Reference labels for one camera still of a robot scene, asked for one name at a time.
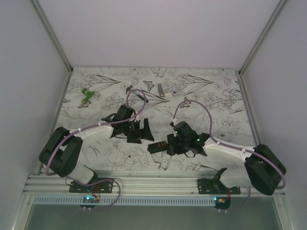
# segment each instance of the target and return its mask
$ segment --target wall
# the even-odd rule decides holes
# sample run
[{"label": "wall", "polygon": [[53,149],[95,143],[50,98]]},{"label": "wall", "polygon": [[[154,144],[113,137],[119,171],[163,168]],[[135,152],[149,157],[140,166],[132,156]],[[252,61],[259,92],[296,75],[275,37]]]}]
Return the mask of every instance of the wall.
[{"label": "wall", "polygon": [[6,230],[47,140],[67,71],[30,1],[1,1],[0,31],[0,228]]},{"label": "wall", "polygon": [[279,0],[40,0],[73,66],[240,70]]},{"label": "wall", "polygon": [[286,191],[306,229],[307,1],[291,0],[244,76],[260,130],[288,172]]}]

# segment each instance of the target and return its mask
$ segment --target hammer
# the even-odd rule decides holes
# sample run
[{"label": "hammer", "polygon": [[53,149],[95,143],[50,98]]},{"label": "hammer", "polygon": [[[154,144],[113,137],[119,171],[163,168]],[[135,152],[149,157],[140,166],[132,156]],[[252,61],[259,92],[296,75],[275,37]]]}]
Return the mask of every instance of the hammer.
[{"label": "hammer", "polygon": [[[127,94],[128,92],[130,92],[131,90],[133,90],[133,86],[132,86],[132,85],[130,85],[130,86],[126,89],[126,94]],[[134,95],[137,95],[138,98],[140,98],[141,100],[145,101],[145,98],[144,98],[143,96],[139,95],[137,92],[133,91],[132,93],[133,93]]]}]

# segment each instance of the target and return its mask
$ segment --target hammer head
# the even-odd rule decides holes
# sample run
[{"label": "hammer head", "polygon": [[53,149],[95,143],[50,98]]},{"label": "hammer head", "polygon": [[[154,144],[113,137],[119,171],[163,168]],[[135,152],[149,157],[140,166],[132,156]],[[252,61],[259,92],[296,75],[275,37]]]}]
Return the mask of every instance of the hammer head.
[{"label": "hammer head", "polygon": [[126,89],[126,94],[132,89],[132,85],[130,85],[127,89]]}]

